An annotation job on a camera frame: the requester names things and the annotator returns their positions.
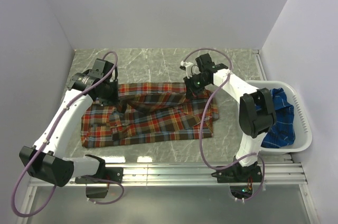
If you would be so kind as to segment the red plaid long sleeve shirt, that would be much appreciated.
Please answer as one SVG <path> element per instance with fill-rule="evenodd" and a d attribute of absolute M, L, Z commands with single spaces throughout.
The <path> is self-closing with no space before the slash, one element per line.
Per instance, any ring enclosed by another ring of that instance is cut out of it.
<path fill-rule="evenodd" d="M 85 148 L 124 146 L 209 138 L 218 120 L 217 103 L 207 104 L 212 92 L 186 99 L 182 82 L 143 82 L 119 85 L 119 103 L 96 100 L 81 118 Z"/>

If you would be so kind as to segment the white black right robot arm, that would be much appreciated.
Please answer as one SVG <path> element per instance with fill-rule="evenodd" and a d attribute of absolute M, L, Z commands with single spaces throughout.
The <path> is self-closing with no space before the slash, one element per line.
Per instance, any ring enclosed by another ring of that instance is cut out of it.
<path fill-rule="evenodd" d="M 195 60 L 196 63 L 192 63 L 183 59 L 180 63 L 180 68 L 186 73 L 187 98 L 196 97 L 207 85 L 216 86 L 215 92 L 225 91 L 239 105 L 238 121 L 242 130 L 240 147 L 233 162 L 221 167 L 209 163 L 206 166 L 215 171 L 234 167 L 233 177 L 243 182 L 251 176 L 251 167 L 258 160 L 263 139 L 276 123 L 272 95 L 267 88 L 259 89 L 236 76 L 231 62 L 227 66 L 215 64 L 208 53 Z"/>

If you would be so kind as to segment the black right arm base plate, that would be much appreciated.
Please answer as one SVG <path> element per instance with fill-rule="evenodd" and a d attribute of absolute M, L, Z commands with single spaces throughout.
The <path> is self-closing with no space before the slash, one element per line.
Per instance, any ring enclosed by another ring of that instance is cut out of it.
<path fill-rule="evenodd" d="M 228 169 L 216 171 L 211 174 L 218 183 L 247 183 L 261 182 L 263 172 L 260 166 L 232 166 Z"/>

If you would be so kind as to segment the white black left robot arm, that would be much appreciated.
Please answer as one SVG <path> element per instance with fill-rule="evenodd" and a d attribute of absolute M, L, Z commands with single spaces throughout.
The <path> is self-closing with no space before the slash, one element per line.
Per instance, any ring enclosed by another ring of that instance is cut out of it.
<path fill-rule="evenodd" d="M 88 176 L 94 183 L 106 178 L 105 162 L 92 155 L 66 158 L 72 133 L 87 109 L 96 100 L 118 100 L 116 65 L 96 59 L 92 69 L 75 74 L 51 123 L 32 147 L 22 147 L 19 157 L 33 178 L 63 187 L 72 178 Z"/>

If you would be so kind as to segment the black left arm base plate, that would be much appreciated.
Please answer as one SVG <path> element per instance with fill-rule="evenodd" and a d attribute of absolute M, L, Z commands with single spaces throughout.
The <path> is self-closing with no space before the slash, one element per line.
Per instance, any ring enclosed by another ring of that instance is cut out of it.
<path fill-rule="evenodd" d="M 105 171 L 101 175 L 93 175 L 93 176 L 81 176 L 75 178 L 76 184 L 91 184 L 91 183 L 103 183 L 102 180 L 109 180 L 121 183 L 123 180 L 123 167 L 107 167 Z"/>

